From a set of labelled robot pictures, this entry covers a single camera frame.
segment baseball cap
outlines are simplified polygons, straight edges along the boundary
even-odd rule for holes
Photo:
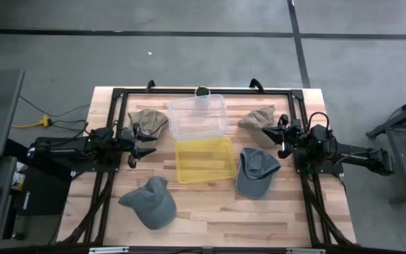
[[[120,198],[118,203],[134,209],[140,221],[149,229],[160,229],[176,216],[176,204],[167,190],[166,179],[153,176],[145,186]]]
[[[263,198],[273,175],[280,168],[280,162],[269,153],[253,147],[244,147],[240,152],[236,191],[247,198]]]

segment butcher block tabletop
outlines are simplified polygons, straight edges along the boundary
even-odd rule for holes
[[[104,127],[111,102],[113,87],[96,87],[87,121],[88,130]],[[303,89],[307,115],[325,112],[320,89]],[[192,95],[135,95],[128,97],[124,126],[130,124],[128,112],[155,109],[168,114],[171,100]],[[281,114],[290,115],[288,100],[283,95],[223,95],[230,119],[226,133],[233,143],[236,169],[243,147],[257,147],[247,131],[237,122],[249,112],[275,105],[275,120]],[[118,117],[120,102],[114,120]],[[297,116],[300,109],[295,103]],[[312,124],[326,124],[316,115]],[[109,207],[104,245],[114,246],[218,246],[218,247],[309,247],[311,246],[303,201],[300,177],[295,173],[293,156],[279,159],[280,146],[261,148],[281,163],[269,192],[263,200],[249,200],[235,192],[235,180],[181,184],[176,179],[175,143],[168,127],[163,128],[155,145],[157,151],[142,158],[135,169],[124,154],[116,173]],[[71,184],[57,240],[71,234],[87,213],[92,197],[95,173],[86,172]],[[165,228],[150,230],[129,207],[118,204],[118,199],[146,184],[152,176],[168,179],[168,189],[178,208],[176,218]],[[355,242],[349,208],[341,182],[331,175],[320,175],[327,213],[344,235]],[[94,233],[97,234],[100,213],[96,215]],[[318,236],[322,239],[320,219],[314,213]]]

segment cap brim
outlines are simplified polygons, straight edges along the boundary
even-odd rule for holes
[[[135,211],[140,221],[149,229],[155,230],[167,226],[176,216],[176,204],[167,191],[162,203],[148,212]]]
[[[266,195],[274,174],[268,175],[264,179],[252,180],[247,177],[242,163],[239,166],[238,177],[236,178],[236,191],[251,199],[262,199]]]

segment plastic container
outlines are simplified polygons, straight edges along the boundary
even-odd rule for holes
[[[232,179],[236,175],[229,137],[178,141],[175,149],[179,183]]]
[[[172,101],[168,105],[168,117],[170,133],[178,140],[222,136],[230,127],[221,95]]]

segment gray floor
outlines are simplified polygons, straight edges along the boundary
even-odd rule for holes
[[[406,33],[406,0],[295,0],[303,32]],[[0,0],[0,25],[42,28],[171,31],[290,32],[285,0]],[[304,40],[312,87],[321,88],[338,141],[363,146],[364,135],[406,102],[406,41]],[[22,95],[52,114],[87,104],[97,85],[210,85],[302,87],[292,39],[201,37],[63,37],[0,35],[0,68],[24,68]],[[85,109],[64,117],[85,119]],[[42,114],[18,103],[14,123]],[[57,129],[13,130],[29,145]],[[358,243],[406,250],[406,193],[397,174],[381,177],[345,167]],[[39,230],[33,243],[54,230]]]

